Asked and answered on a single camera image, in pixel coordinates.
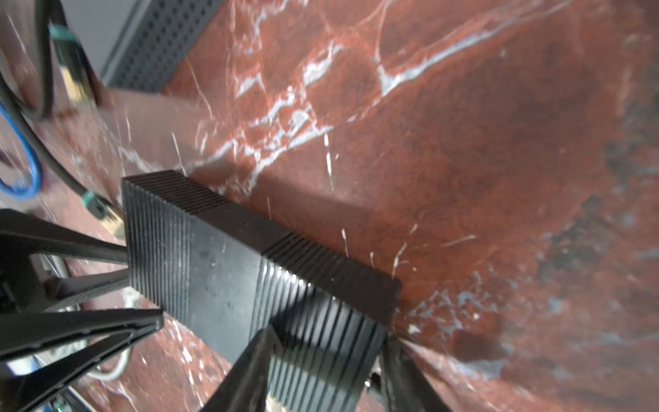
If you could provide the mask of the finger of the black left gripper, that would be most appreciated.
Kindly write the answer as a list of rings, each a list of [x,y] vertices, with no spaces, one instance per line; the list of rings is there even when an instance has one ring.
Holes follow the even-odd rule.
[[[96,240],[13,209],[1,210],[1,310],[57,312],[129,286],[129,270],[41,277],[32,256],[128,264],[126,247]]]
[[[33,411],[92,369],[153,335],[161,309],[9,313],[1,316],[1,364],[69,343],[95,343],[26,375],[1,379],[1,410]]]

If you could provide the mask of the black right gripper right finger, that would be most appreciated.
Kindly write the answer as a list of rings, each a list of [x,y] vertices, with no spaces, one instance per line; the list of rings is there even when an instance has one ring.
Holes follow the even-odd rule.
[[[386,410],[451,411],[397,338],[386,338],[379,357]]]

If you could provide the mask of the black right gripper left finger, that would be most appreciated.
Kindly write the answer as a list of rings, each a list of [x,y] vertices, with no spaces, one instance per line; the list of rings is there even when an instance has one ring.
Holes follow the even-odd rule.
[[[274,328],[260,330],[201,411],[266,411],[270,359],[280,350]]]

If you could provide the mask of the black ribbed router box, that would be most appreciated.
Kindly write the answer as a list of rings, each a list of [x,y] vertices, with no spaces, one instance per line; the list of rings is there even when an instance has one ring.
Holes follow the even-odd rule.
[[[269,394],[352,411],[401,282],[168,170],[122,183],[131,286],[229,362],[272,327]]]

